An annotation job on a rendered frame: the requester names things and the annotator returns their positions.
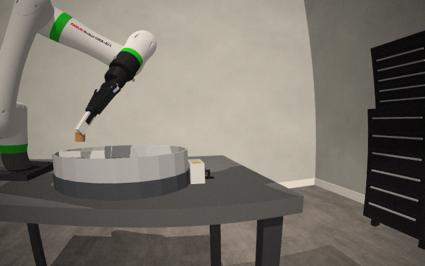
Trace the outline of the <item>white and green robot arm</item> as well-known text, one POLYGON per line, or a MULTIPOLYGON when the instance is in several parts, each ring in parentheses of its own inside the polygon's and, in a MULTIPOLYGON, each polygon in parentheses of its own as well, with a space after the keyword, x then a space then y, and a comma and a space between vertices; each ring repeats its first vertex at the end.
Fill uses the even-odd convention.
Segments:
POLYGON ((31 167, 27 154, 27 107, 17 102, 17 96, 36 33, 84 52, 109 68, 122 68, 127 82, 135 81, 157 47, 156 38, 149 31, 136 31, 122 46, 57 9, 50 0, 15 0, 0 50, 0 170, 31 167))

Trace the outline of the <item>bronze cylinder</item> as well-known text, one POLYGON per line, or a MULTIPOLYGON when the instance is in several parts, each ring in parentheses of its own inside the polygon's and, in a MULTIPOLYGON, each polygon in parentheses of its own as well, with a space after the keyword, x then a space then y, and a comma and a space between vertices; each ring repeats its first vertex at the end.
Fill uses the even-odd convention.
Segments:
POLYGON ((75 142, 84 142, 84 141, 85 141, 85 135, 75 132, 75 142))

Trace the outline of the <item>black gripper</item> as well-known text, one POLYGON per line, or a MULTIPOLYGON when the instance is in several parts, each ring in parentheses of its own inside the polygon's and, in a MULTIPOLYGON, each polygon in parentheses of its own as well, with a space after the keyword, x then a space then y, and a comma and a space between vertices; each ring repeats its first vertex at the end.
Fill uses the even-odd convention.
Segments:
POLYGON ((101 114, 110 101, 121 91, 128 80, 127 73, 118 66, 111 66, 104 75, 105 83, 94 91, 87 105, 85 115, 76 127, 76 131, 84 135, 97 114, 101 114), (101 93, 100 93, 101 92, 101 93))

